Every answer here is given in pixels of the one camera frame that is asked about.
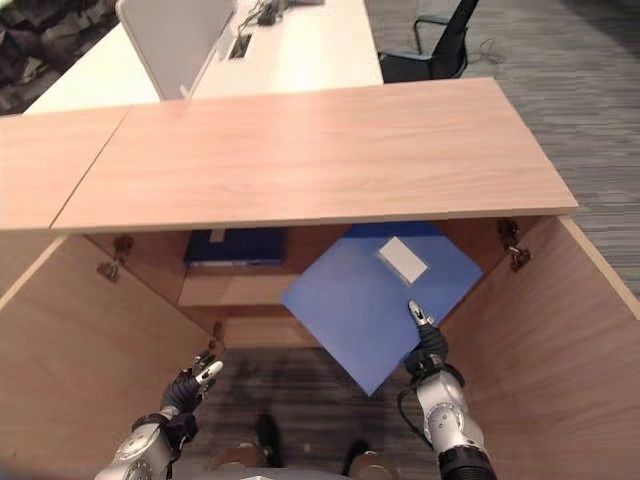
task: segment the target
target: cabinet door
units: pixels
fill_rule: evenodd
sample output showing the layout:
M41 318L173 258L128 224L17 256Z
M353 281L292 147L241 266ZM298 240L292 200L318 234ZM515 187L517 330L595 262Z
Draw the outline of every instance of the cabinet door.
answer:
M109 257L87 239L54 242L0 300L0 462L90 478L208 336L130 273L96 273Z
M545 218L443 331L498 478L628 479L640 451L640 305L570 219Z

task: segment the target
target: wooden panel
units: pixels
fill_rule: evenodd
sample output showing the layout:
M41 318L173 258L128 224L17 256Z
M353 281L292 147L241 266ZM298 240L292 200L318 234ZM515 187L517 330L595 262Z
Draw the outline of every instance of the wooden panel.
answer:
M292 227L281 266L208 267L189 270L180 305L277 305L289 286L349 227Z
M133 248L125 262L132 272L171 303L177 303L187 272L184 252L191 232L140 232L131 234ZM94 234L89 238L109 255L113 255L113 240L120 234Z
M313 335L291 315L229 318L225 322L224 342L227 348L320 346Z
M50 232L0 233L0 297L51 243L54 236Z
M208 336L83 237L0 310L3 465L91 478Z
M49 228L128 111L0 118L0 230Z
M543 219L523 243L533 260L513 273L504 259L443 327L498 477L628 479L638 300L571 220Z
M213 332L216 323L220 322L226 348L320 346L283 305L187 307L181 310L207 332Z
M136 105L63 230L328 224L573 211L492 79Z
M520 229L518 238L522 239L539 217L517 217L513 220ZM500 242L496 222L495 218L464 218L433 223L487 273L507 255Z

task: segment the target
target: black office chair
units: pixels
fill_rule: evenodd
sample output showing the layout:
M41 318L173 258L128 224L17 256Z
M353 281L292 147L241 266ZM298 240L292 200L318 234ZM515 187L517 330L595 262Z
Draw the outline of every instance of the black office chair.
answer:
M459 78L467 68L467 24L479 0L461 0L451 19L421 15L413 24L418 54L379 52L384 83ZM431 56L423 54L419 27L423 23L446 25Z

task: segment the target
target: dark blue folder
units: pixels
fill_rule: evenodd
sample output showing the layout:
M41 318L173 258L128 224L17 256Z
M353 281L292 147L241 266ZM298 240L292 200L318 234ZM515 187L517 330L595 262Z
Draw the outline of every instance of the dark blue folder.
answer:
M412 284L379 253L393 237L427 266ZM481 276L429 223L363 224L311 265L283 303L371 395L418 343L409 300L439 323Z

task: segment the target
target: cabinet hinge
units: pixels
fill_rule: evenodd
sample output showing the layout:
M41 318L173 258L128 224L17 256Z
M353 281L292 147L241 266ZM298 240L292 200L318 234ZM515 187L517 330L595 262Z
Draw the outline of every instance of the cabinet hinge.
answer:
M498 235L505 251L511 254L511 270L517 272L533 258L531 252L518 245L518 234L520 230L518 224L510 218L503 218L498 221Z
M113 247L115 251L111 261L101 263L96 271L112 282L117 282L120 278L120 267L124 265L133 248L133 238L129 235L116 237L113 240Z

